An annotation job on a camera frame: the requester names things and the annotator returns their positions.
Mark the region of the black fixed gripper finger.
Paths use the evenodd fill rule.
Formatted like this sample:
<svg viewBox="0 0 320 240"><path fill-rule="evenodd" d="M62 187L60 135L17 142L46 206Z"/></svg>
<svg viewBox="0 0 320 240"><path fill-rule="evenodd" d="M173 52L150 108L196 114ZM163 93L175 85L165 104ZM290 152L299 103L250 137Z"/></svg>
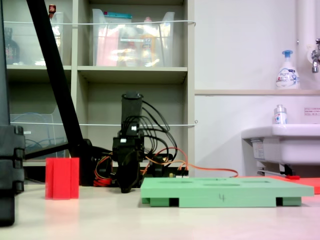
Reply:
<svg viewBox="0 0 320 240"><path fill-rule="evenodd" d="M132 188L131 172L131 167L129 165L118 164L116 178L121 193L123 194L129 193Z"/></svg>

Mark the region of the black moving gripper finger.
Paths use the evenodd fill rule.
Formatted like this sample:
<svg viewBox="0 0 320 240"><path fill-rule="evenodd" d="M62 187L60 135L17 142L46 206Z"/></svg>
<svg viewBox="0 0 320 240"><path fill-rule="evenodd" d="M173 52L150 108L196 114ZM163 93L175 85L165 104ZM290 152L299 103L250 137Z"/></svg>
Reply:
<svg viewBox="0 0 320 240"><path fill-rule="evenodd" d="M138 151L131 152L128 157L128 163L126 165L126 186L125 191L130 192L132 188L135 188L140 183L140 154Z"/></svg>

